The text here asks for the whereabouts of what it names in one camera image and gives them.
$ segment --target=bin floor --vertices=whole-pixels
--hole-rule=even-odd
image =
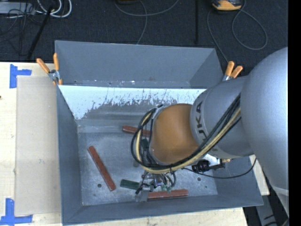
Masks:
[[[132,135],[124,132],[78,133],[78,137],[83,205],[134,202],[135,190],[120,187],[122,179],[140,182],[144,172],[142,167],[134,166],[130,150]],[[88,152],[90,146],[94,146],[105,164],[116,184],[115,190],[108,189]],[[181,169],[175,174],[177,182],[174,189],[188,189],[189,196],[217,194],[213,178]],[[161,191],[161,187],[157,187],[155,191]]]

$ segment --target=white cable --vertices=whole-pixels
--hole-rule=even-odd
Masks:
[[[47,10],[42,6],[40,0],[37,0],[37,2],[38,2],[38,4],[39,4],[39,6],[41,7],[41,9],[44,11],[44,13],[41,12],[41,11],[36,11],[36,12],[46,14],[46,13],[47,13]],[[59,12],[59,11],[61,10],[61,8],[62,8],[62,1],[59,0],[59,2],[60,2],[60,7],[59,7],[56,11],[50,13],[50,15],[51,15],[52,17],[57,17],[57,18],[67,17],[67,16],[71,13],[71,11],[72,11],[72,2],[71,2],[71,0],[68,0],[68,3],[69,3],[70,8],[69,8],[69,11],[68,11],[65,15],[56,15],[56,14],[55,14],[55,13]]]
[[[46,13],[47,13],[47,10],[42,6],[40,0],[37,0],[37,2],[38,2],[38,4],[39,4],[40,8],[41,8],[44,12],[41,12],[41,11],[38,11],[38,10],[36,10],[36,12],[37,12],[37,13],[43,13],[43,14],[46,14]],[[55,13],[57,13],[58,11],[61,10],[61,8],[62,8],[62,1],[59,0],[59,2],[60,2],[60,7],[59,7],[56,11],[54,11],[54,12],[52,12],[52,13],[50,13],[50,14],[55,14]]]

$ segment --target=power cable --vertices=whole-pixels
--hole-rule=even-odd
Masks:
[[[252,169],[253,167],[255,166],[255,163],[257,161],[257,158],[255,158],[255,161],[253,162],[252,166],[250,167],[250,169],[242,174],[239,174],[239,175],[236,175],[236,176],[231,176],[231,177],[216,177],[216,176],[211,176],[211,175],[207,175],[207,174],[204,174],[204,173],[200,173],[200,172],[196,172],[196,171],[193,171],[189,168],[182,168],[182,169],[185,169],[185,170],[188,170],[188,171],[191,171],[193,173],[196,173],[196,174],[199,174],[199,175],[202,175],[202,176],[206,176],[206,177],[210,177],[210,178],[216,178],[216,179],[231,179],[231,178],[238,178],[238,177],[241,177],[245,174],[248,174]]]
[[[261,49],[265,48],[265,47],[267,46],[267,44],[268,44],[268,35],[267,35],[267,32],[265,31],[265,29],[264,29],[264,27],[262,26],[262,24],[261,24],[255,17],[253,17],[251,14],[247,13],[246,11],[244,11],[245,6],[246,6],[246,0],[243,0],[243,6],[242,6],[242,8],[241,8],[241,9],[238,9],[238,13],[237,13],[237,14],[234,16],[234,18],[233,18],[233,21],[232,21],[232,33],[233,33],[233,36],[235,37],[235,39],[237,40],[237,42],[238,42],[240,45],[242,45],[243,47],[245,47],[245,48],[247,48],[247,49],[250,49],[250,50],[261,50]],[[222,54],[222,56],[224,57],[224,59],[225,59],[226,62],[228,63],[229,60],[227,59],[227,57],[226,57],[225,54],[223,53],[222,49],[220,48],[219,44],[217,43],[217,41],[216,41],[216,39],[214,38],[213,33],[212,33],[211,29],[210,29],[210,25],[209,25],[209,15],[210,15],[210,13],[212,12],[212,10],[214,10],[214,8],[210,9],[209,12],[208,12],[208,14],[207,14],[207,26],[208,26],[208,30],[209,30],[209,33],[210,33],[212,39],[214,40],[215,45],[216,45],[217,48],[218,48],[218,50],[220,51],[220,53]],[[251,17],[251,18],[252,18],[252,19],[253,19],[253,20],[261,27],[261,29],[263,30],[264,36],[265,36],[265,42],[264,42],[264,44],[263,44],[261,47],[259,47],[259,48],[252,48],[252,47],[250,47],[250,46],[247,46],[247,45],[245,45],[244,43],[242,43],[242,42],[238,39],[237,35],[235,34],[235,32],[234,32],[234,23],[235,23],[236,19],[238,18],[238,15],[239,15],[240,13],[242,13],[242,12],[245,13],[245,14],[247,14],[248,16],[250,16],[250,17]]]
[[[178,3],[178,1],[179,1],[179,0],[176,0],[176,2],[175,2],[172,6],[170,6],[168,9],[165,9],[165,10],[160,11],[160,12],[157,12],[157,13],[150,13],[150,14],[147,13],[146,7],[145,7],[144,3],[143,3],[141,0],[140,0],[140,3],[142,4],[142,6],[143,6],[143,8],[144,8],[145,14],[132,14],[132,13],[128,13],[128,12],[122,10],[122,9],[117,5],[117,2],[115,2],[115,6],[116,6],[116,8],[117,8],[119,11],[121,11],[122,13],[125,13],[125,14],[127,14],[127,15],[130,15],[130,16],[137,16],[137,17],[145,17],[144,29],[143,29],[143,31],[142,31],[142,34],[141,34],[141,36],[140,36],[138,42],[136,43],[136,44],[139,44],[139,42],[141,41],[141,39],[142,39],[142,37],[143,37],[143,35],[144,35],[144,32],[145,32],[145,30],[146,30],[147,17],[148,17],[148,16],[159,15],[159,14],[162,14],[162,13],[165,13],[165,12],[171,10],[171,9]]]

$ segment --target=gray bin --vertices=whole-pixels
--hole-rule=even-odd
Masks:
[[[225,180],[179,170],[177,188],[189,196],[147,202],[136,202],[134,190],[119,186],[143,173],[133,166],[132,136],[122,126],[137,126],[159,104],[192,104],[221,82],[213,48],[55,41],[55,51],[63,79],[56,96],[64,225],[263,205],[253,172]],[[116,190],[104,183],[87,151],[91,145]],[[206,174],[229,177],[250,167],[248,157],[238,158]]]

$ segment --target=green object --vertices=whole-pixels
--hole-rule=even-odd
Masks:
[[[139,183],[122,179],[120,182],[120,187],[137,190],[139,188]]]

